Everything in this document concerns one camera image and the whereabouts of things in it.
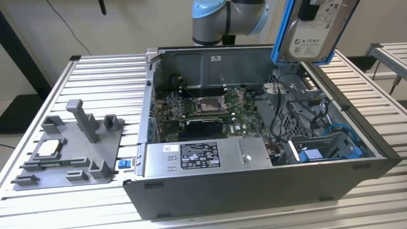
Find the aluminum extrusion table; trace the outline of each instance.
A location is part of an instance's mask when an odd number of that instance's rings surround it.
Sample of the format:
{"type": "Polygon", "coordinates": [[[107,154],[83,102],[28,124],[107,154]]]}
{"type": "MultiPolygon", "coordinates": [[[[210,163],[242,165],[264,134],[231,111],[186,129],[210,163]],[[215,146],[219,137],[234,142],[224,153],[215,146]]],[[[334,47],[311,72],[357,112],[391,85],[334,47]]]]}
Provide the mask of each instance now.
{"type": "Polygon", "coordinates": [[[407,43],[371,44],[366,55],[374,56],[407,80],[407,43]]]}
{"type": "Polygon", "coordinates": [[[355,187],[339,201],[146,221],[120,186],[122,170],[110,184],[14,191],[11,181],[42,136],[47,115],[74,116],[64,110],[70,99],[84,101],[84,110],[100,119],[115,113],[126,120],[118,159],[138,152],[138,130],[147,72],[144,55],[88,56],[71,61],[0,173],[0,228],[357,228],[407,227],[407,111],[337,51],[323,71],[358,107],[403,161],[375,180],[355,187]]]}

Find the small white label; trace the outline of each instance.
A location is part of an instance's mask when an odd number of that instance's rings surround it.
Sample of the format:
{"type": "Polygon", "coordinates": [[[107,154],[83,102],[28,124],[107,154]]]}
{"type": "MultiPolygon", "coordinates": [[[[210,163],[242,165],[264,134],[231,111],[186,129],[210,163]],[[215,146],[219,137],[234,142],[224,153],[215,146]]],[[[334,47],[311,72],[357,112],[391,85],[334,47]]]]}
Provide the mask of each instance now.
{"type": "Polygon", "coordinates": [[[211,61],[222,61],[222,56],[211,56],[211,61]]]}
{"type": "Polygon", "coordinates": [[[179,151],[179,145],[164,145],[163,151],[164,152],[178,152],[179,151]]]}

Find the white wall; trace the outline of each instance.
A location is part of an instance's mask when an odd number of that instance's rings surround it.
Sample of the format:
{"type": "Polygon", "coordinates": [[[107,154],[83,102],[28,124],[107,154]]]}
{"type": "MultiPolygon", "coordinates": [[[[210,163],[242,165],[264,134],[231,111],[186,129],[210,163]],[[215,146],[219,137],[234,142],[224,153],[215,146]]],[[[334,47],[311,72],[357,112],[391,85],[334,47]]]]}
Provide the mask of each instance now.
{"type": "MultiPolygon", "coordinates": [[[[274,43],[284,8],[278,1],[268,43],[274,43]]],[[[50,0],[94,55],[143,53],[148,47],[192,45],[192,0],[50,0]]],[[[406,42],[407,0],[362,0],[339,41],[346,55],[363,55],[373,42],[406,42]]],[[[54,83],[72,55],[84,48],[46,0],[2,0],[6,15],[48,81],[54,83]]],[[[258,36],[238,36],[239,44],[258,36]]]]}
{"type": "Polygon", "coordinates": [[[358,56],[371,43],[407,42],[406,9],[407,0],[361,0],[338,49],[358,56]]]}
{"type": "MultiPolygon", "coordinates": [[[[94,55],[143,53],[192,45],[192,0],[50,0],[94,55]]],[[[46,0],[3,0],[0,9],[32,57],[55,83],[72,55],[88,55],[46,0]]],[[[240,36],[238,43],[256,43],[240,36]]]]}
{"type": "Polygon", "coordinates": [[[20,94],[36,91],[0,45],[0,100],[12,100],[20,94]]]}

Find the gray fixture post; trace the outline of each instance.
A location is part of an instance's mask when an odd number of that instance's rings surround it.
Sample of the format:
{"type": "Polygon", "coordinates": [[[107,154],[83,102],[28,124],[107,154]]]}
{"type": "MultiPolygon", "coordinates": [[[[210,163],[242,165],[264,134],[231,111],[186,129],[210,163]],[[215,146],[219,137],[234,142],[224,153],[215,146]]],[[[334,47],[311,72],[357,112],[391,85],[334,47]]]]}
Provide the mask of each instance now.
{"type": "Polygon", "coordinates": [[[80,130],[84,132],[91,143],[96,143],[99,141],[98,134],[95,132],[95,127],[98,127],[98,123],[95,118],[88,117],[82,108],[83,101],[80,99],[71,99],[67,104],[67,111],[74,113],[74,116],[78,121],[78,126],[80,130]]]}

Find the motherboard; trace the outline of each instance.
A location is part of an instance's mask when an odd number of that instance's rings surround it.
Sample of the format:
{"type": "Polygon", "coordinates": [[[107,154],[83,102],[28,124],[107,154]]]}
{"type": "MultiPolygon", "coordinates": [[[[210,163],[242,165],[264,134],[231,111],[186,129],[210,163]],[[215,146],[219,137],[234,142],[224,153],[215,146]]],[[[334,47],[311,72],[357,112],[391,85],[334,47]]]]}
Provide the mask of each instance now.
{"type": "Polygon", "coordinates": [[[182,88],[156,100],[155,112],[162,142],[268,137],[246,87],[224,87],[218,92],[182,88]]]}

